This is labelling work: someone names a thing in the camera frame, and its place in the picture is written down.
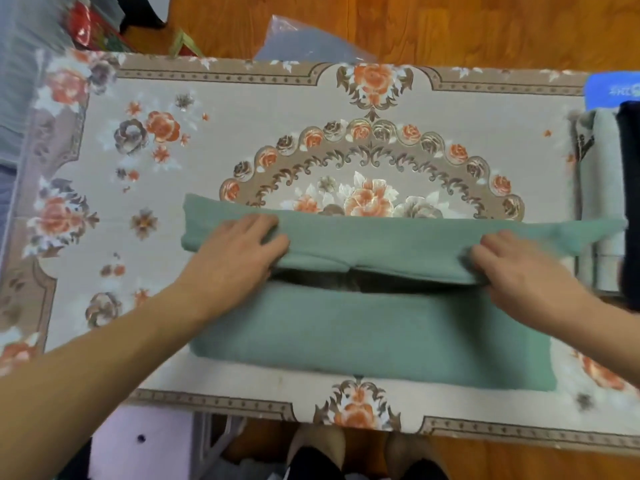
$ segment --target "folded green cloth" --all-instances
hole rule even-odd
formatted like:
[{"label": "folded green cloth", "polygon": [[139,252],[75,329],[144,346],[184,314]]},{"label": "folded green cloth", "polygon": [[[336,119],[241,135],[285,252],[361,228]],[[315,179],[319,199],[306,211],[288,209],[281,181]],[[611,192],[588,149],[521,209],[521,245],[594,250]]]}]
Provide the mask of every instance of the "folded green cloth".
[{"label": "folded green cloth", "polygon": [[[379,273],[427,282],[483,281],[468,249],[508,228],[558,256],[620,231],[624,220],[523,224],[488,219],[313,216],[188,194],[182,246],[196,251],[220,222],[276,213],[291,239],[278,268]],[[550,339],[508,318],[478,286],[428,294],[366,294],[271,281],[191,342],[199,356],[268,367],[480,388],[553,390]]]}]

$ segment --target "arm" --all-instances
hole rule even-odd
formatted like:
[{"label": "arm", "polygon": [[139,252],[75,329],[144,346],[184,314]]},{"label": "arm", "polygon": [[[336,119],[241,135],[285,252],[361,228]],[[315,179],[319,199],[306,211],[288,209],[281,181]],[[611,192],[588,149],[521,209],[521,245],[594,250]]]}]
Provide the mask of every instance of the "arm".
[{"label": "arm", "polygon": [[590,293],[535,243],[509,231],[485,235],[471,258],[496,306],[640,385],[640,320]]},{"label": "arm", "polygon": [[53,478],[140,382],[261,286],[289,246],[283,235],[261,244],[277,222],[221,225],[165,290],[0,379],[3,477]]}]

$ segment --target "table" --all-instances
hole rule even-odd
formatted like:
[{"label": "table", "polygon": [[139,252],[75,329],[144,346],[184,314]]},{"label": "table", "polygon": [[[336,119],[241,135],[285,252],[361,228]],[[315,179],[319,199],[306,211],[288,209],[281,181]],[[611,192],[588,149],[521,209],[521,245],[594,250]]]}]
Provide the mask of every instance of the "table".
[{"label": "table", "polygon": [[[4,250],[5,372],[169,284],[189,258],[186,192],[334,216],[575,215],[585,73],[73,50],[44,67]],[[185,347],[132,400],[638,453],[638,391],[556,340],[551,354],[558,390],[533,392],[266,369]]]}]

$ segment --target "black shorts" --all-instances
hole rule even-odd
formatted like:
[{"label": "black shorts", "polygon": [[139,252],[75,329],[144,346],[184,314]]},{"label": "black shorts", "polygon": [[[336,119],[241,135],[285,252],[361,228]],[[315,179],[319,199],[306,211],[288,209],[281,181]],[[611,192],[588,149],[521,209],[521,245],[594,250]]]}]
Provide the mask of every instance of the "black shorts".
[{"label": "black shorts", "polygon": [[[344,480],[344,475],[320,450],[305,446],[293,457],[283,480]],[[447,476],[435,462],[420,460],[412,464],[402,480],[447,480]]]}]

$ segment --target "foot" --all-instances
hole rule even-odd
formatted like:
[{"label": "foot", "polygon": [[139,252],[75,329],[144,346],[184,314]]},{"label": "foot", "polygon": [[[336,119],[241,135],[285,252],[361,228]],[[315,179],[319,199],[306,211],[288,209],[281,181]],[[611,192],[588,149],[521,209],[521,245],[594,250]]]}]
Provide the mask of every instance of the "foot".
[{"label": "foot", "polygon": [[444,462],[425,435],[407,435],[394,431],[385,445],[387,471],[392,480],[399,480],[420,460],[434,461],[446,473]]},{"label": "foot", "polygon": [[311,446],[316,450],[320,450],[338,468],[342,469],[347,442],[344,439],[344,431],[341,428],[324,424],[300,425],[291,440],[291,446],[289,446],[287,465],[291,464],[298,450],[304,446]]}]

